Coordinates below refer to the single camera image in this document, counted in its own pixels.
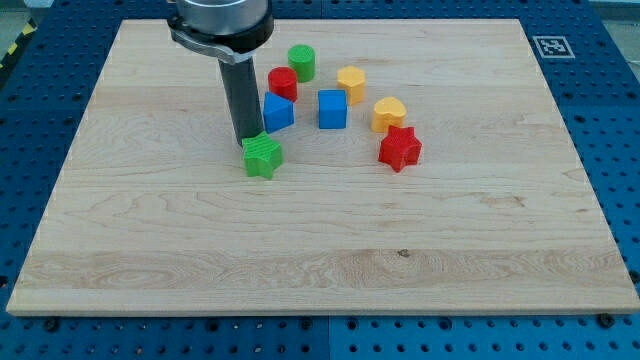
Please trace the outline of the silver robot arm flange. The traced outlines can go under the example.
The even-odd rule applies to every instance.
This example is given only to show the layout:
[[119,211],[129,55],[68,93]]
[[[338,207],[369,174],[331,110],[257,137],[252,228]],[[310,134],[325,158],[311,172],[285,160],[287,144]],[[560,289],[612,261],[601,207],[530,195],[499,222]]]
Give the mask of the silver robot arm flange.
[[200,55],[235,65],[249,59],[274,30],[270,0],[177,0],[167,19],[171,38]]

